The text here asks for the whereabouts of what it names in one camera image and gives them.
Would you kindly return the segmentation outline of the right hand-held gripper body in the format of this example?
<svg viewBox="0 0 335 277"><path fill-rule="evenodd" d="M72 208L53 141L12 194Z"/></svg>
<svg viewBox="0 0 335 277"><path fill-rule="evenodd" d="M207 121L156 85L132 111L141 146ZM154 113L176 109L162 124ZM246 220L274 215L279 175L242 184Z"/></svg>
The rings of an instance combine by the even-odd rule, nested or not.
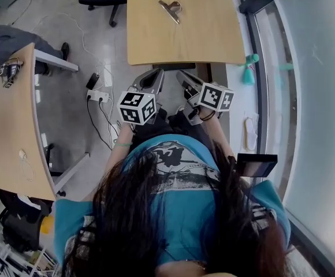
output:
<svg viewBox="0 0 335 277"><path fill-rule="evenodd" d="M186 105L183 114L190 125L202 123L199 107L206 107L215 112L228 112L235 93L217 83L207 83L197 76L183 70L176 74L177 81L183 88Z"/></svg>

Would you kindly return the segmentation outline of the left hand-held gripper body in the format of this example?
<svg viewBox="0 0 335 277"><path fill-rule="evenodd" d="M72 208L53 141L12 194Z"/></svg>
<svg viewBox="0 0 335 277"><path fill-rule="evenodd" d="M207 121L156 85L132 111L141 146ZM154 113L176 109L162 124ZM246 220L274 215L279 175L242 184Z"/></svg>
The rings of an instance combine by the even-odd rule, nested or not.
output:
<svg viewBox="0 0 335 277"><path fill-rule="evenodd" d="M158 103L165 73L163 69L149 70L135 78L121 93L117 109L123 122L133 125L153 124L161 108Z"/></svg>

